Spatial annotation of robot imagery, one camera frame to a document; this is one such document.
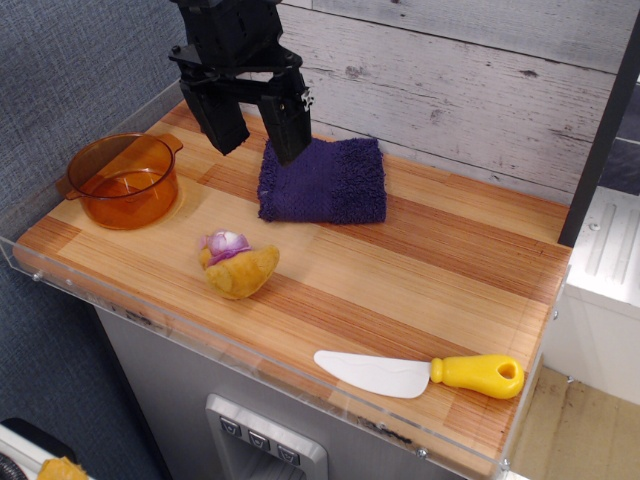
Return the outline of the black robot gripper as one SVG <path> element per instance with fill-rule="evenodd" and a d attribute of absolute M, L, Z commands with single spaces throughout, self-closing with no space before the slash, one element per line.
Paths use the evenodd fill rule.
<path fill-rule="evenodd" d="M 178 1 L 187 44 L 169 58 L 201 131 L 227 155 L 249 138 L 239 98 L 260 96 L 258 108 L 280 165 L 290 165 L 311 143 L 313 97 L 302 59 L 280 45 L 276 1 Z"/>

